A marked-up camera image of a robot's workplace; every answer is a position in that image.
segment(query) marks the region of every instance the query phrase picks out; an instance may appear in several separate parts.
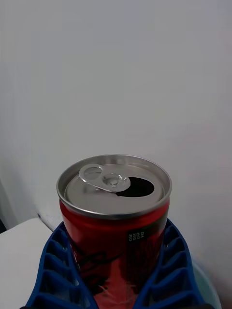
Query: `can rim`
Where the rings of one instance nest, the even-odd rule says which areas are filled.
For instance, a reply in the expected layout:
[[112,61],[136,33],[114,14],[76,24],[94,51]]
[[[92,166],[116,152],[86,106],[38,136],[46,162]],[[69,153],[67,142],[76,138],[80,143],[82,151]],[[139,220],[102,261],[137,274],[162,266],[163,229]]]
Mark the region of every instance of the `can rim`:
[[56,189],[57,189],[57,194],[59,196],[59,199],[61,200],[61,202],[68,207],[69,209],[71,209],[72,211],[80,214],[80,215],[84,215],[87,217],[92,217],[92,218],[96,218],[96,219],[106,219],[106,220],[119,220],[119,219],[129,219],[129,218],[133,218],[133,217],[140,217],[141,215],[144,215],[146,213],[150,213],[153,210],[161,207],[162,205],[165,204],[165,202],[168,200],[168,198],[170,197],[171,191],[172,191],[172,180],[169,176],[169,174],[166,172],[166,170],[164,170],[161,166],[159,166],[158,164],[152,162],[151,160],[147,160],[145,158],[139,157],[139,156],[135,156],[135,155],[130,155],[130,154],[104,154],[104,155],[95,155],[90,158],[95,158],[95,157],[105,157],[105,156],[126,156],[126,157],[133,157],[133,158],[137,158],[137,159],[142,159],[145,160],[153,165],[156,165],[158,168],[160,168],[168,177],[169,180],[169,190],[168,192],[164,195],[164,197],[159,200],[158,202],[155,203],[155,205],[153,207],[147,208],[145,210],[142,210],[140,212],[131,212],[131,213],[124,213],[124,214],[114,214],[114,215],[109,215],[109,214],[104,214],[104,213],[98,213],[98,212],[93,212],[93,211],[89,211],[89,210],[83,210],[77,206],[75,206],[74,204],[70,203],[69,201],[67,201],[64,196],[61,194],[60,190],[59,190],[59,182],[61,177],[68,171],[70,170],[72,167],[74,167],[77,163],[81,164],[82,161],[85,161],[86,159],[80,160],[72,165],[70,165],[67,169],[65,169],[62,174],[60,175],[60,177],[58,178],[57,184],[56,184]]

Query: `white wall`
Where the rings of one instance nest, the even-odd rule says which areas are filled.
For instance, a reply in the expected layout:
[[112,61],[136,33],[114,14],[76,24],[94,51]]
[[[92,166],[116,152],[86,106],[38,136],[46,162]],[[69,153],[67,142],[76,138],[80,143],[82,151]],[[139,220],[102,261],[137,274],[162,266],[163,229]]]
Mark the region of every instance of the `white wall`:
[[80,159],[145,157],[229,307],[231,0],[2,0],[0,29],[4,223],[59,216],[57,178]]

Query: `can lid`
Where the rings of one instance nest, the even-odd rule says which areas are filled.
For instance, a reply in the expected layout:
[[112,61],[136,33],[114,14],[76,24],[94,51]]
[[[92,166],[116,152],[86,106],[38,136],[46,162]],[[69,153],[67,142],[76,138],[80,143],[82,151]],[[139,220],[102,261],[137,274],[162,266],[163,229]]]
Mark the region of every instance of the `can lid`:
[[80,161],[59,178],[61,201],[87,216],[122,219],[161,206],[171,179],[158,165],[128,155],[103,155]]

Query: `white table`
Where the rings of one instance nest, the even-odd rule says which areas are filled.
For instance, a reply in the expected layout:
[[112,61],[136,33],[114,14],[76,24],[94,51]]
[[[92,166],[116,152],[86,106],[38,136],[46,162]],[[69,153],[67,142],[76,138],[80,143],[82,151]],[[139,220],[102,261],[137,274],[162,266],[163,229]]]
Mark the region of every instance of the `white table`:
[[31,219],[0,234],[0,309],[26,304],[51,233],[40,219]]

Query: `soda can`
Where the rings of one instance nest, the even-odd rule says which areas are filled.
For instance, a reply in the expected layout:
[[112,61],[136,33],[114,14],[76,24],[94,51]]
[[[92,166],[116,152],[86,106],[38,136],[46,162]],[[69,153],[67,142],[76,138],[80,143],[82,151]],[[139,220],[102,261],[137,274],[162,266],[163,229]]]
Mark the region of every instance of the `soda can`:
[[153,271],[172,182],[131,155],[100,155],[60,176],[60,209],[79,274],[100,309],[131,309]]

